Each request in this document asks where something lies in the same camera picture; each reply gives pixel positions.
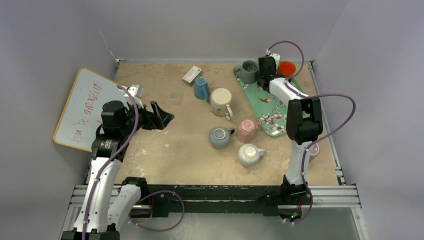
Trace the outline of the orange mug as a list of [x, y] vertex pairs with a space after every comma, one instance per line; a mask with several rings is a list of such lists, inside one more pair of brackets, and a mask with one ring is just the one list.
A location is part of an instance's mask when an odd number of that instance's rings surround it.
[[277, 67], [277, 74], [284, 77], [291, 77], [296, 73], [296, 66], [290, 61], [281, 61]]

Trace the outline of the grey mug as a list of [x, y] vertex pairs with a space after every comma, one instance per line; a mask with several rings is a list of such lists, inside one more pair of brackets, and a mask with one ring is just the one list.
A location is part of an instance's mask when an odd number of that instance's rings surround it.
[[233, 67], [233, 74], [245, 84], [254, 84], [258, 80], [259, 65], [253, 60], [246, 60]]

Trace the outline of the blue mug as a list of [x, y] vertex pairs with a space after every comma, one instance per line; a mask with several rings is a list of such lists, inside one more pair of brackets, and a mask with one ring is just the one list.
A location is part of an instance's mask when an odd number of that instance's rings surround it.
[[204, 77], [198, 77], [194, 82], [194, 96], [199, 100], [210, 102], [209, 85]]

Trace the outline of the cream white mug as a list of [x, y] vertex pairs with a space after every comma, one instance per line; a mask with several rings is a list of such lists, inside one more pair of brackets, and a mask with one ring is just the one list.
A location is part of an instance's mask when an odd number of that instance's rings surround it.
[[232, 94], [226, 88], [216, 88], [210, 94], [210, 108], [211, 113], [220, 118], [231, 120], [233, 118], [233, 111], [230, 107], [232, 101]]

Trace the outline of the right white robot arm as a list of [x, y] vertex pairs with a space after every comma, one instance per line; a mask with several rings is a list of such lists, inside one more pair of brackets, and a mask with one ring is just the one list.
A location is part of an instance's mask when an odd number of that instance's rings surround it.
[[287, 106], [286, 133], [291, 140], [291, 156], [280, 196], [292, 204], [308, 191], [309, 148], [323, 132], [321, 101], [310, 98], [277, 74], [276, 61], [270, 55], [258, 58], [257, 83]]

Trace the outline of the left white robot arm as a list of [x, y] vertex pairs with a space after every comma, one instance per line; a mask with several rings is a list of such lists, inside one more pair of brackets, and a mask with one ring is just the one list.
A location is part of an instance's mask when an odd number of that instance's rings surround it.
[[102, 106], [102, 124], [91, 145], [90, 178], [81, 210], [71, 230], [62, 233], [63, 240], [118, 240], [120, 228], [128, 218], [131, 204], [142, 205], [149, 199], [146, 180], [127, 177], [122, 193], [111, 202], [115, 179], [122, 166], [131, 138], [139, 130], [163, 130], [174, 115], [151, 101], [153, 111], [145, 105], [113, 100]]

